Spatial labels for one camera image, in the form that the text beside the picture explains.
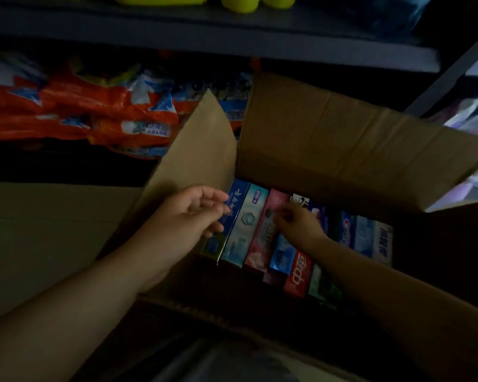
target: pink toothpaste box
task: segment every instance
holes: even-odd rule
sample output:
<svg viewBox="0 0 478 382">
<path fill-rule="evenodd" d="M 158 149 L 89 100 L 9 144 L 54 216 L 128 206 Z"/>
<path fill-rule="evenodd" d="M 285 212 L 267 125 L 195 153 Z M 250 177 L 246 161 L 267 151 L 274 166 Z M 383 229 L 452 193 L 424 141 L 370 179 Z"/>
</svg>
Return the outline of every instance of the pink toothpaste box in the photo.
<svg viewBox="0 0 478 382">
<path fill-rule="evenodd" d="M 289 200 L 288 194 L 271 189 L 246 257 L 245 265 L 248 267 L 264 273 L 269 268 L 276 241 L 274 237 L 278 231 L 274 223 L 275 211 Z"/>
</svg>

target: cardboard flap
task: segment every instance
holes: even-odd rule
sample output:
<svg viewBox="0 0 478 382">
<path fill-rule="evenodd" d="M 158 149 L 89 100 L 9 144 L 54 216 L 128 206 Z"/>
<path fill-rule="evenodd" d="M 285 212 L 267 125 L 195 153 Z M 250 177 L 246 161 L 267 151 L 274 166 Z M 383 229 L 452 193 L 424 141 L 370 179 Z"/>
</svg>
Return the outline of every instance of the cardboard flap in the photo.
<svg viewBox="0 0 478 382">
<path fill-rule="evenodd" d="M 478 203 L 407 218 L 394 244 L 397 270 L 478 307 Z"/>
<path fill-rule="evenodd" d="M 166 196 L 195 184 L 226 192 L 235 171 L 236 138 L 215 96 L 207 91 L 100 256 L 125 243 Z"/>
<path fill-rule="evenodd" d="M 478 136 L 264 73 L 253 83 L 238 154 L 418 211 L 478 169 Z"/>
</svg>

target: gray shelf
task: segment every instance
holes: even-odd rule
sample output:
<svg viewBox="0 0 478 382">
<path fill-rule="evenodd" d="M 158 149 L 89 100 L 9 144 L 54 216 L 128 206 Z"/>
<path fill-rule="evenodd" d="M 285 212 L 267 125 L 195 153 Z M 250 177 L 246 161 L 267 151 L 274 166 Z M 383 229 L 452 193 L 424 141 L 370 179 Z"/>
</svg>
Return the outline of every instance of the gray shelf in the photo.
<svg viewBox="0 0 478 382">
<path fill-rule="evenodd" d="M 219 6 L 127 7 L 87 0 L 0 0 L 0 35 L 438 73 L 437 51 L 380 41 L 304 5 L 247 15 Z"/>
</svg>

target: red toothpaste box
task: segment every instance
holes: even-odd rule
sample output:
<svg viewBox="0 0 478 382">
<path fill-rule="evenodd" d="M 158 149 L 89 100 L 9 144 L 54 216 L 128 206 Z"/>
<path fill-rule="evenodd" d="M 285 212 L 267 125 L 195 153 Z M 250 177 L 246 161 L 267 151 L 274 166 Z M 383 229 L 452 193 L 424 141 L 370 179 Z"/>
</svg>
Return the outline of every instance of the red toothpaste box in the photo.
<svg viewBox="0 0 478 382">
<path fill-rule="evenodd" d="M 271 189 L 262 216 L 258 222 L 257 230 L 248 250 L 245 265 L 266 273 L 273 256 L 275 235 L 278 230 L 274 223 L 275 211 L 286 204 L 290 199 L 288 194 Z"/>
<path fill-rule="evenodd" d="M 293 296 L 305 297 L 306 290 L 310 284 L 311 259 L 301 251 L 296 251 L 296 256 L 292 262 L 292 269 L 287 281 L 283 286 L 285 292 Z"/>
</svg>

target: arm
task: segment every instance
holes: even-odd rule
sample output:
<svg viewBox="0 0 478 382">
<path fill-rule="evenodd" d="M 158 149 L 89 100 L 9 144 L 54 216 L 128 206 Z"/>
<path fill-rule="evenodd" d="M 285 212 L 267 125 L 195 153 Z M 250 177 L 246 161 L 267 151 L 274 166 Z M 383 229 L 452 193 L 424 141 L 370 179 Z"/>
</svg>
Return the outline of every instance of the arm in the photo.
<svg viewBox="0 0 478 382">
<path fill-rule="evenodd" d="M 120 249 L 0 318 L 0 381 L 68 380 L 133 304 L 217 222 L 228 195 L 191 186 L 168 197 Z"/>
<path fill-rule="evenodd" d="M 478 380 L 478 308 L 331 241 L 306 209 L 287 204 L 281 232 L 437 380 Z"/>
</svg>

